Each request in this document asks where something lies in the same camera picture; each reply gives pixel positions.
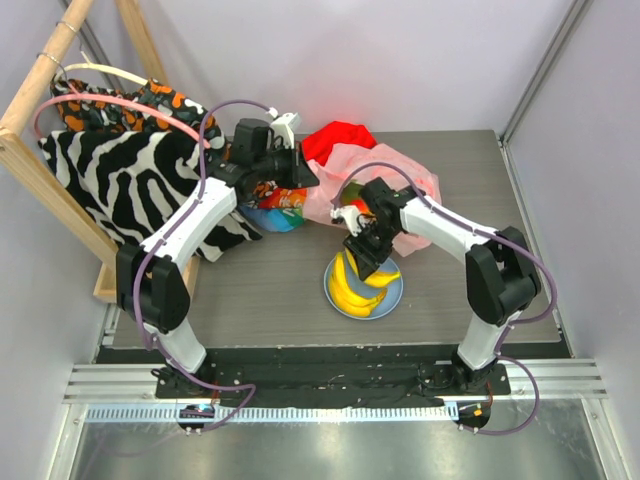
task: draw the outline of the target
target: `banana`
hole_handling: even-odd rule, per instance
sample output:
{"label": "banana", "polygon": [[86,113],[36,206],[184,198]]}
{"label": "banana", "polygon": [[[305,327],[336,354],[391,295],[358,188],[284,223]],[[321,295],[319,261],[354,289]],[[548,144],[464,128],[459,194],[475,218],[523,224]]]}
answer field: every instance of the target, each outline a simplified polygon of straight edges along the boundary
{"label": "banana", "polygon": [[346,297],[342,295],[342,292],[337,291],[338,283],[329,282],[329,294],[333,299],[336,306],[345,313],[353,315],[354,317],[366,318],[371,315],[371,312],[377,307],[377,304],[372,303],[366,307],[356,307],[347,302]]}
{"label": "banana", "polygon": [[[351,265],[351,268],[353,269],[355,274],[358,275],[358,267],[356,266],[356,259],[353,258],[353,254],[348,248],[345,251],[347,252],[347,259],[349,260],[349,265]],[[400,277],[401,277],[401,274],[399,271],[395,273],[378,271],[369,275],[365,279],[364,283],[365,285],[368,285],[372,288],[385,288],[385,287],[388,287],[391,282],[395,282]]]}
{"label": "banana", "polygon": [[338,252],[329,278],[331,299],[338,308],[354,317],[368,317],[387,295],[387,290],[382,290],[373,298],[358,295],[349,286],[345,268],[344,256]]}
{"label": "banana", "polygon": [[334,259],[333,271],[331,272],[330,280],[335,282],[338,287],[336,290],[341,294],[345,301],[354,307],[366,307],[372,303],[380,303],[377,296],[373,298],[366,298],[351,290],[349,282],[347,281],[347,272],[345,268],[344,256],[342,255],[342,252],[338,252]]}

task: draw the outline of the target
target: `wooden rack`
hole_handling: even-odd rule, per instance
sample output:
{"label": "wooden rack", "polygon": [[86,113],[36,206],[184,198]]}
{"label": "wooden rack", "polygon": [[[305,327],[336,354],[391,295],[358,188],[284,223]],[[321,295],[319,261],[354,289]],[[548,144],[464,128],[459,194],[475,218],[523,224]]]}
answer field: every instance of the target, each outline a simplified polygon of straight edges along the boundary
{"label": "wooden rack", "polygon": [[[148,77],[167,84],[167,74],[149,34],[138,0],[114,1],[138,52],[145,73]],[[43,161],[20,138],[58,68],[54,59],[63,62],[92,4],[93,0],[71,2],[42,49],[46,55],[38,55],[18,93],[4,112],[0,120],[0,163],[102,261],[103,265],[94,295],[104,301],[113,302],[115,301],[116,244],[98,228],[91,217],[56,180]],[[193,257],[183,272],[183,278],[191,295],[193,295],[197,276],[197,261],[198,259]]]}

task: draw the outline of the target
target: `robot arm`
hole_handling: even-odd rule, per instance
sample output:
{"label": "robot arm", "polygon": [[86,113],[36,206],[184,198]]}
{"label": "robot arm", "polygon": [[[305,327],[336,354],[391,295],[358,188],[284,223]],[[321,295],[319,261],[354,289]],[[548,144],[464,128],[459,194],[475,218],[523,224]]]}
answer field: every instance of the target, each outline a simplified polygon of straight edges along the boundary
{"label": "robot arm", "polygon": [[349,228],[344,245],[356,259],[361,280],[391,254],[393,238],[400,232],[432,240],[465,266],[467,300],[473,314],[452,359],[454,380],[463,388],[482,385],[496,362],[494,350],[500,336],[540,292],[540,279],[529,260],[475,231],[490,232],[527,248],[524,235],[513,227],[498,231],[479,225],[438,207],[468,225],[469,231],[429,208],[411,187],[396,192],[380,178],[367,183],[360,196],[372,214],[366,224],[353,220],[353,206],[335,209],[332,217],[344,219]]}
{"label": "robot arm", "polygon": [[[241,120],[236,126],[229,160],[208,159],[202,197],[199,197],[201,180],[158,231],[140,246],[125,244],[118,250],[118,306],[135,315],[134,279],[142,260],[154,251],[140,287],[143,326],[155,335],[173,362],[205,383],[213,380],[214,370],[187,319],[190,298],[181,274],[213,227],[238,203],[249,199],[259,183],[275,181],[283,188],[318,185],[294,140],[293,128],[298,123],[298,115],[292,113],[276,118],[271,124],[256,119]],[[279,139],[278,145],[274,145],[275,139]],[[171,366],[177,374],[176,365]]]}

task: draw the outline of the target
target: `plate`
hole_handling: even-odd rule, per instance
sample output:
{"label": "plate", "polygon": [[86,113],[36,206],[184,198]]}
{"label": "plate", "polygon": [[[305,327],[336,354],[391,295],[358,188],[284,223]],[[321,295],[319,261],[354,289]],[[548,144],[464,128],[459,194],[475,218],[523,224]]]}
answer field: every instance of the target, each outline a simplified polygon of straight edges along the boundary
{"label": "plate", "polygon": [[[403,277],[400,277],[395,282],[391,282],[391,284],[387,287],[386,297],[384,297],[384,300],[380,302],[380,305],[378,305],[368,317],[354,317],[353,315],[350,315],[347,312],[343,311],[335,303],[333,303],[331,295],[329,295],[329,278],[331,277],[331,271],[333,269],[334,262],[335,257],[331,260],[331,262],[329,262],[329,266],[324,272],[324,293],[327,295],[329,303],[331,303],[331,305],[333,305],[333,307],[340,313],[355,320],[377,320],[380,317],[384,317],[394,308],[396,308],[396,306],[400,302],[400,299],[402,298],[402,290],[404,289]],[[362,282],[355,274],[355,272],[351,269],[351,265],[349,265],[349,262],[347,262],[346,259],[345,269],[347,272],[347,283],[349,284],[351,289],[358,295],[362,295],[363,297],[373,297],[380,292],[380,289],[372,288]],[[380,270],[383,272],[393,273],[398,272],[400,269],[398,268],[398,265],[396,265],[396,262],[394,262],[390,258],[387,258],[385,262],[380,266]]]}

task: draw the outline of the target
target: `gray tabletop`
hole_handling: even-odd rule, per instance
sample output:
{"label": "gray tabletop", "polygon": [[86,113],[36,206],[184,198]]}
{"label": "gray tabletop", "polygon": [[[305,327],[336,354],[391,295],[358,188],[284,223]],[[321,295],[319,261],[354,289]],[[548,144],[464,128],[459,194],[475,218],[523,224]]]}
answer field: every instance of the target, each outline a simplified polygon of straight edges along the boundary
{"label": "gray tabletop", "polygon": [[[478,223],[524,231],[522,218],[492,131],[377,133],[440,179],[445,206]],[[406,258],[394,254],[404,277],[398,307],[379,320],[352,320],[329,304],[324,271],[342,248],[345,232],[307,222],[289,233],[201,262],[189,319],[208,347],[457,343],[471,311],[463,266],[436,246]],[[540,295],[527,315],[546,305]],[[510,342],[558,341],[552,318],[517,328]],[[122,319],[115,347],[139,347],[130,319]]]}

